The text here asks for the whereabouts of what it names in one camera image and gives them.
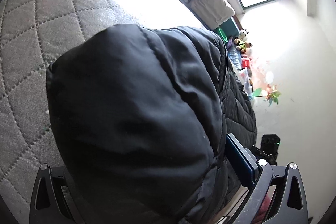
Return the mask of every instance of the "white plush toy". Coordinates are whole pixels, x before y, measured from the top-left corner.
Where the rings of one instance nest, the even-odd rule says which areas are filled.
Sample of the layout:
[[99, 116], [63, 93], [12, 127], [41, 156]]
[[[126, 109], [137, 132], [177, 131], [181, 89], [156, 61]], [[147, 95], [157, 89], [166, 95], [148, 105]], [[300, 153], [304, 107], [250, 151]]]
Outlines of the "white plush toy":
[[245, 42], [247, 40], [246, 36], [248, 35], [248, 33], [249, 32], [246, 29], [241, 30], [240, 33], [239, 33], [238, 39]]

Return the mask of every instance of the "black puffer jacket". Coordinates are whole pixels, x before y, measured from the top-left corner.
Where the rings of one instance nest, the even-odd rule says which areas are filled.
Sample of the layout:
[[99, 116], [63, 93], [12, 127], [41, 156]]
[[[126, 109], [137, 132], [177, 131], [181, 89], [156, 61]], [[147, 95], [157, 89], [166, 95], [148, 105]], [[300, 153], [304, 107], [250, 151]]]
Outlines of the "black puffer jacket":
[[115, 25], [47, 72], [51, 126], [95, 223], [207, 223], [239, 182], [227, 133], [256, 140], [219, 36]]

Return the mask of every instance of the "round silver bolt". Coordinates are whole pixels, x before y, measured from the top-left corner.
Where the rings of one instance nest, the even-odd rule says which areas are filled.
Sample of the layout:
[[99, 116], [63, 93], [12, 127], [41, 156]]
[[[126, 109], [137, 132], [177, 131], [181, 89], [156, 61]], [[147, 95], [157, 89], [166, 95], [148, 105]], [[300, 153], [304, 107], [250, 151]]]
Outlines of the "round silver bolt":
[[295, 164], [295, 163], [290, 163], [289, 164], [289, 166], [290, 166], [290, 168], [292, 168], [292, 169], [296, 169], [297, 168], [297, 165]]
[[40, 169], [41, 170], [46, 170], [48, 168], [48, 165], [47, 164], [42, 164], [41, 166], [40, 166]]
[[261, 166], [266, 166], [266, 165], [267, 165], [267, 161], [264, 160], [264, 159], [259, 159], [259, 160], [258, 160], [258, 163], [259, 163], [259, 165], [261, 165]]

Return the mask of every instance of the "white balloon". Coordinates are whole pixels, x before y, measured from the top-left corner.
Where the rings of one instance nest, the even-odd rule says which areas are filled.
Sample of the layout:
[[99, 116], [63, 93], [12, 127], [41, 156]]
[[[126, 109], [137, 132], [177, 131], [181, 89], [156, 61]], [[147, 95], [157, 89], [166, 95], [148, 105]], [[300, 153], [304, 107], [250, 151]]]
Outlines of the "white balloon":
[[267, 84], [271, 84], [273, 82], [273, 80], [274, 80], [274, 74], [273, 74], [273, 72], [268, 71], [266, 73], [266, 77], [265, 78], [266, 78], [266, 83]]

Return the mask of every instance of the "bed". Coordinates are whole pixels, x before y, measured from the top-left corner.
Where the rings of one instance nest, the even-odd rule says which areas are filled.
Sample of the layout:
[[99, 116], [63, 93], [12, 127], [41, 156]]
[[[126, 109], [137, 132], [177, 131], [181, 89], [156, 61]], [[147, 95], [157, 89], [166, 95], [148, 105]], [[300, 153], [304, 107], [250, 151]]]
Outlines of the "bed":
[[50, 128], [46, 67], [117, 23], [202, 27], [179, 0], [2, 0], [0, 195], [21, 224], [40, 164], [63, 165]]

